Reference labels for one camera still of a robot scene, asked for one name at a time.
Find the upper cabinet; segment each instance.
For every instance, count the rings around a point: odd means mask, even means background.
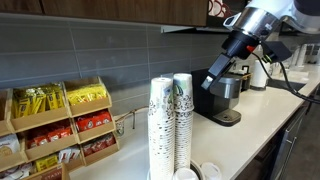
[[[45,15],[205,26],[208,0],[41,0]]]
[[[42,14],[39,0],[1,0],[0,11],[10,13]]]

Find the coffee maker drip tray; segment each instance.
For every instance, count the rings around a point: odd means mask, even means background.
[[[226,109],[221,113],[212,116],[210,119],[222,126],[233,126],[240,122],[241,114],[235,110]]]

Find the gray tile backsplash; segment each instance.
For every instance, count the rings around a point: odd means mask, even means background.
[[[25,18],[0,17],[0,88],[98,75],[115,115],[148,105],[151,78],[210,67],[227,38],[161,34],[158,25]]]

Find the white countertop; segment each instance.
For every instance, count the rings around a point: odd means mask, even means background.
[[[307,65],[295,71],[309,71],[307,84],[299,91],[309,95],[320,82],[320,67]],[[223,180],[234,179],[302,102],[285,90],[267,87],[266,91],[248,90],[240,94],[234,110],[240,112],[242,118],[232,127],[220,126],[194,113],[191,158],[198,164],[213,162],[220,167]],[[146,179],[149,169],[147,110],[136,114],[136,129],[131,127],[132,119],[128,118],[119,152],[70,173],[71,179]]]

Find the dark wood cabinet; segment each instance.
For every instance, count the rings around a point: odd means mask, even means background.
[[[42,14],[39,0],[1,0],[0,12]]]
[[[41,0],[45,15],[205,26],[208,0]]]

